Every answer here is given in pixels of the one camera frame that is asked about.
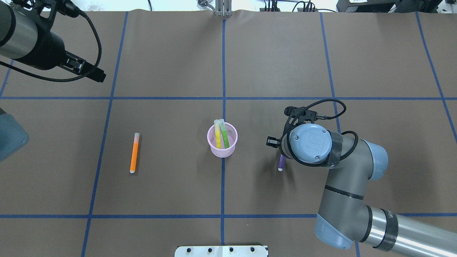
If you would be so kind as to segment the purple marker pen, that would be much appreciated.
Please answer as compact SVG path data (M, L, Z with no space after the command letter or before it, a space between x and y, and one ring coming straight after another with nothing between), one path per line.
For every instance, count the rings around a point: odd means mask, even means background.
M279 161L278 161L278 167L277 167L278 171L283 171L284 170L285 160L286 160L286 157L281 154L280 158L279 158Z

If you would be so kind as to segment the green highlighter pen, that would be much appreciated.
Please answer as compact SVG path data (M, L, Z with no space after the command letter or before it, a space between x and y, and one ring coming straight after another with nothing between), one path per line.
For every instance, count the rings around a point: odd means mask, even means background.
M229 148L230 147L230 142L229 142L229 139L228 139L227 127L226 127L224 119L219 119L219 127L220 127L220 132L221 132L221 135L222 135L222 140L224 142L224 148Z

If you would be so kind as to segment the yellow highlighter pen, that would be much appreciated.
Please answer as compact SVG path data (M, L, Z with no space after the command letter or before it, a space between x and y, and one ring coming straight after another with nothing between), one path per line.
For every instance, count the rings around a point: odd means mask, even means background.
M221 143L221 128L220 128L219 119L214 120L214 133L215 133L215 146L216 146L216 148L221 149L222 143Z

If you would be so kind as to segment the orange marker pen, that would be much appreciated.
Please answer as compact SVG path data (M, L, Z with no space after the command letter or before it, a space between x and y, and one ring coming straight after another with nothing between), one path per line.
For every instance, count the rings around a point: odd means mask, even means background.
M130 162L130 174L135 174L137 168L137 159L139 151L139 138L140 133L135 133L132 144L131 162Z

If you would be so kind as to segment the pink pen holder cup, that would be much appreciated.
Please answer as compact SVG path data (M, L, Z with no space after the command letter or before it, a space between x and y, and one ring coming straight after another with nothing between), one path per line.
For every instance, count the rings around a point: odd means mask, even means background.
M230 142L230 147L229 148L224 148L224 142L222 140L222 135L221 135L221 143L222 143L222 148L216 148L215 146L215 133L214 133L214 125L212 125L209 130L207 131L207 142L210 146L211 152L219 157L219 158L227 158L232 153L235 151L236 144L238 142L238 131L236 128L228 123L225 122L226 127L227 127L227 135L228 135L228 140Z

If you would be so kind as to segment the left black usb hub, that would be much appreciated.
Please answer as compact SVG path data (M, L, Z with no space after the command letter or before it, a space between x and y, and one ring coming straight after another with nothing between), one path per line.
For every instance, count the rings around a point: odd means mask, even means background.
M264 3L263 7L259 8L260 12L280 12L280 8L278 6L279 0L262 0Z

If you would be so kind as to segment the black usb hub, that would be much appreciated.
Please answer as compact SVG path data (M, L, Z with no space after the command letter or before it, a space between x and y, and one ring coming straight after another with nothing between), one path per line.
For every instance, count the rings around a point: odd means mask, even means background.
M295 3L294 7L292 8L292 12L315 12L316 6L311 0L302 0Z
M264 3L263 7L259 8L260 12L280 12L280 8L278 6L279 0L262 0Z

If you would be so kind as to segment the right black usb hub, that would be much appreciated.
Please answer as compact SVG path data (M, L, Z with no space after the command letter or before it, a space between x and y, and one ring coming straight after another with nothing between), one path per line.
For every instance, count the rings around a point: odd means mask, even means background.
M302 0L295 3L294 7L292 8L292 12L315 12L316 6L311 0Z

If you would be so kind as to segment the black power adapter box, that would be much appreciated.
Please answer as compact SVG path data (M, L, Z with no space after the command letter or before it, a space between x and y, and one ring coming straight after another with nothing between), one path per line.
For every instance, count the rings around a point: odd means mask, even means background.
M395 5L395 0L338 0L338 12L389 12Z

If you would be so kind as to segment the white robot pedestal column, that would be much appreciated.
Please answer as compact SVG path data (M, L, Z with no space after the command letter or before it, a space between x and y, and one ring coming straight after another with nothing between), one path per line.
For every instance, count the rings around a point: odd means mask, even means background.
M181 246L175 250L175 257L269 257L267 246Z

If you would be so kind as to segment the aluminium frame post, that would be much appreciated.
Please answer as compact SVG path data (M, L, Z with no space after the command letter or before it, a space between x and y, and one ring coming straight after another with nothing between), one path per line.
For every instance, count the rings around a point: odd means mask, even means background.
M232 0L214 0L216 17L231 17L233 15Z

